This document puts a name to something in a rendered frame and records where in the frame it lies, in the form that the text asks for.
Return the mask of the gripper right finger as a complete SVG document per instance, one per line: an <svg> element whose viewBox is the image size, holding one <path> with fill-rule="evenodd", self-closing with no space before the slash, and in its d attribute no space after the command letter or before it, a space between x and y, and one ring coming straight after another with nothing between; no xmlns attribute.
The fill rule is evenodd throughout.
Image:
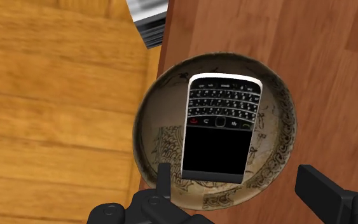
<svg viewBox="0 0 358 224"><path fill-rule="evenodd" d="M296 195L324 224L358 224L358 192L345 190L312 165L299 165Z"/></svg>

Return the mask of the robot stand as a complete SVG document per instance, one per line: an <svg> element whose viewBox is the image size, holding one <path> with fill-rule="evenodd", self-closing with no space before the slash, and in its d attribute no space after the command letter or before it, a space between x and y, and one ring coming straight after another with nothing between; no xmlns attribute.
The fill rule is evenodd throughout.
<svg viewBox="0 0 358 224"><path fill-rule="evenodd" d="M147 49L163 41L169 0L126 0L132 20Z"/></svg>

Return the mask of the black keypad phone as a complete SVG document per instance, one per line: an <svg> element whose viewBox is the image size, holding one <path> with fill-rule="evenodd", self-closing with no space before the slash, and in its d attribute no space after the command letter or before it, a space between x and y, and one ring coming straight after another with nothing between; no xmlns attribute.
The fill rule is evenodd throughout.
<svg viewBox="0 0 358 224"><path fill-rule="evenodd" d="M263 84L251 76L201 73L188 83L181 176L240 184Z"/></svg>

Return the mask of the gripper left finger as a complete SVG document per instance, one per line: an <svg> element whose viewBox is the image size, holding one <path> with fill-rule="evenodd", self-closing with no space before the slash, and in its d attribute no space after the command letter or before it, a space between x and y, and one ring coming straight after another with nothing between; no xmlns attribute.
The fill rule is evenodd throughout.
<svg viewBox="0 0 358 224"><path fill-rule="evenodd" d="M170 164L162 163L154 189L135 193L127 208L118 203L98 205L86 224L198 224L198 216L189 215L170 201Z"/></svg>

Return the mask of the beige patterned bowl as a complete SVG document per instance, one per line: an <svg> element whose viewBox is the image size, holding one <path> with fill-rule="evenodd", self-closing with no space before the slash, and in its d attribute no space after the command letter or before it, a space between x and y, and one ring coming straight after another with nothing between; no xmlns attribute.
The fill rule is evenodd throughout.
<svg viewBox="0 0 358 224"><path fill-rule="evenodd" d="M181 177L181 155L189 79L198 73L242 74L261 80L251 151L241 184L193 181ZM297 120L291 94L282 79L261 62L235 53L208 53L165 71L147 91L135 117L133 153L144 181L155 187L158 164L171 164L172 202L198 211L224 209L262 192L289 160Z"/></svg>

